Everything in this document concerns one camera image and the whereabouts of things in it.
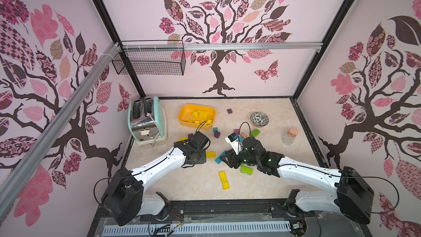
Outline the yellow long front block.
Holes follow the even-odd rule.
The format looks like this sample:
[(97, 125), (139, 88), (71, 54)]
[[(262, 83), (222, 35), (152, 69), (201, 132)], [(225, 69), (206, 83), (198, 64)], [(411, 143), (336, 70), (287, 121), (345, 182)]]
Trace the yellow long front block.
[(228, 182), (227, 175), (226, 175), (225, 171), (219, 172), (219, 178), (220, 178), (223, 190), (228, 190), (230, 188), (230, 186), (229, 186), (229, 182)]

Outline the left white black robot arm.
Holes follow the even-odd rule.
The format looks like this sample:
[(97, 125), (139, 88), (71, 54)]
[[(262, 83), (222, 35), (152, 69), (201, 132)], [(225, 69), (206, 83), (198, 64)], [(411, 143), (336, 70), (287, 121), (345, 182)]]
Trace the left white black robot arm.
[(119, 226), (143, 215), (164, 221), (170, 214), (171, 202), (160, 192), (147, 194), (146, 191), (175, 169), (206, 163), (210, 144), (210, 139), (197, 131), (192, 138), (175, 142), (168, 152), (142, 167), (120, 168), (107, 179), (109, 185), (101, 198), (101, 206)]

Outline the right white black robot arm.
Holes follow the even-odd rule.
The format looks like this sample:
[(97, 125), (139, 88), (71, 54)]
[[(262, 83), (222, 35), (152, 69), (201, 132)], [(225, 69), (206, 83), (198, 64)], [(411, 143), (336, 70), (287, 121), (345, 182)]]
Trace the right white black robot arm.
[(266, 151), (254, 137), (242, 139), (236, 134), (226, 137), (231, 146), (222, 157), (230, 168), (255, 166), (258, 171), (278, 178), (289, 178), (317, 187), (317, 192), (291, 190), (283, 210), (298, 218), (312, 211), (342, 214), (359, 224), (370, 224), (375, 192), (366, 177), (351, 168), (327, 169), (293, 160), (283, 154)]

